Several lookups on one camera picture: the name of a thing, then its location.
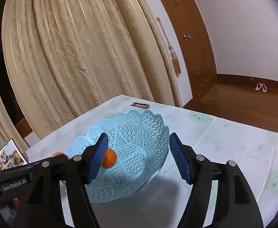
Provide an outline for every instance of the small scissors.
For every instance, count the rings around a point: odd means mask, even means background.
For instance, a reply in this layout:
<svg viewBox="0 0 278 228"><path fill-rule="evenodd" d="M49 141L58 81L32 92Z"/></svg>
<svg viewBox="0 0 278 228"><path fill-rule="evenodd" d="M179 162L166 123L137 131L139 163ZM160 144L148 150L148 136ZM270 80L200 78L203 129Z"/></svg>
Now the small scissors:
<svg viewBox="0 0 278 228"><path fill-rule="evenodd" d="M150 107L149 104L136 103L136 102L133 102L133 104L131 104L131 106L134 106L137 108L142 108L142 109L148 109Z"/></svg>

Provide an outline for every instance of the baseboard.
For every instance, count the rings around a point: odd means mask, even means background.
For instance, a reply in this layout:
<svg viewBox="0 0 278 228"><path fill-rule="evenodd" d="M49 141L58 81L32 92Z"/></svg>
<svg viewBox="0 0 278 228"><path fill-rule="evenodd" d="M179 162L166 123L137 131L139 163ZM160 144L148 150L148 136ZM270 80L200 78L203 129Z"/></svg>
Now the baseboard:
<svg viewBox="0 0 278 228"><path fill-rule="evenodd" d="M278 89L278 81L268 80L264 78L233 75L233 74L217 74L218 84L256 87L258 83L264 83L269 88Z"/></svg>

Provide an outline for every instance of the pink slipper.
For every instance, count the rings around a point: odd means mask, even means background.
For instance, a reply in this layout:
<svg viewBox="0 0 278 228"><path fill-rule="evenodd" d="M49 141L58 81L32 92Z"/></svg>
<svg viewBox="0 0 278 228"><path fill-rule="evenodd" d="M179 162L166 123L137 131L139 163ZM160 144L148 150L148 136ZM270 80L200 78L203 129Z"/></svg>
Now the pink slipper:
<svg viewBox="0 0 278 228"><path fill-rule="evenodd" d="M266 85L265 85L265 84L263 84L263 85L262 85L262 91L263 91L264 93L266 93L266 92L267 92L267 87L266 87Z"/></svg>
<svg viewBox="0 0 278 228"><path fill-rule="evenodd" d="M258 83L255 90L256 91L259 91L260 89L262 88L262 84L261 83Z"/></svg>

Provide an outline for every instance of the wooden floor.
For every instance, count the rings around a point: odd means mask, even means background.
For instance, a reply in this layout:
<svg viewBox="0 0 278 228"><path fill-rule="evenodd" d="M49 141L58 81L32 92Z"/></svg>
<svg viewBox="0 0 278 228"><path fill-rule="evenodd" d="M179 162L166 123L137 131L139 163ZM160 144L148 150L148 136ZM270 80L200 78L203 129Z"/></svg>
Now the wooden floor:
<svg viewBox="0 0 278 228"><path fill-rule="evenodd" d="M278 132L278 90L215 84L191 110Z"/></svg>

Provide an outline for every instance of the tablecloth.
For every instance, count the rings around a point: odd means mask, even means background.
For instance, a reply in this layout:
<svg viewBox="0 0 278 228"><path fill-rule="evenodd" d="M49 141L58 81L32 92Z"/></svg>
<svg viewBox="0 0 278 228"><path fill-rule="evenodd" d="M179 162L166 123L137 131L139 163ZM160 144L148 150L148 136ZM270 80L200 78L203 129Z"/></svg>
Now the tablecloth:
<svg viewBox="0 0 278 228"><path fill-rule="evenodd" d="M150 104L150 110L161 114L171 133L192 146L197 154L210 161L225 164L234 160L246 177L257 200L264 226L278 210L278 133L252 127L195 111L120 95L74 119L26 151L29 162L66 152L79 135L91 125L117 112L128 112L132 102ZM214 214L217 181L212 182L211 197L204 225L211 224ZM181 179L169 153L158 175L141 191L124 200L92 205L102 228L159 227L175 228L183 214L192 186ZM61 196L66 223L73 226L65 186Z"/></svg>

